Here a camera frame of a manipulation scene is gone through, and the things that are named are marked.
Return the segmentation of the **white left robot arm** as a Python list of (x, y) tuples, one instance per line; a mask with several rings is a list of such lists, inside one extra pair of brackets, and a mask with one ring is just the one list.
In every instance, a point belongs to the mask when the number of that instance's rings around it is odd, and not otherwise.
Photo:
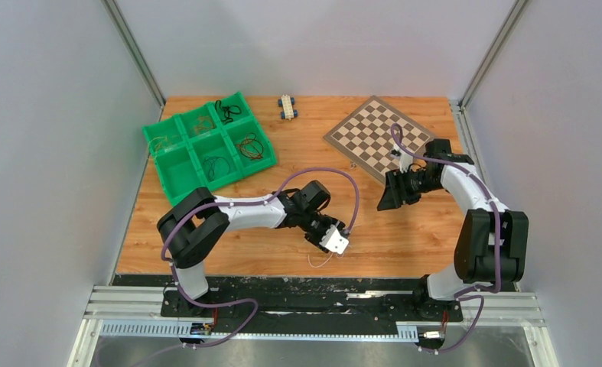
[(344, 222), (323, 214), (330, 193), (312, 180), (301, 189), (287, 189), (255, 198), (214, 196), (206, 187), (193, 190), (158, 221), (164, 256), (183, 290), (181, 306), (192, 317), (204, 315), (210, 295), (204, 260), (220, 238), (242, 229), (298, 227), (306, 241), (338, 255), (349, 245)]

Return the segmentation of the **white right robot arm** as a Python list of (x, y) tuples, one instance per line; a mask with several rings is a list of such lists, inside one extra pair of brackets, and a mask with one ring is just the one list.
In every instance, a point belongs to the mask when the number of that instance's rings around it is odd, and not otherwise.
[(411, 168), (415, 153), (395, 143), (391, 154), (400, 166), (386, 172), (379, 211), (417, 203), (422, 194), (445, 190), (464, 214), (464, 223), (451, 265), (421, 280), (413, 308), (423, 319), (436, 317), (444, 300), (473, 291), (497, 292), (504, 284), (520, 281), (526, 267), (529, 218), (509, 209), (480, 179), (473, 160), (455, 154), (447, 139), (426, 145), (426, 164)]

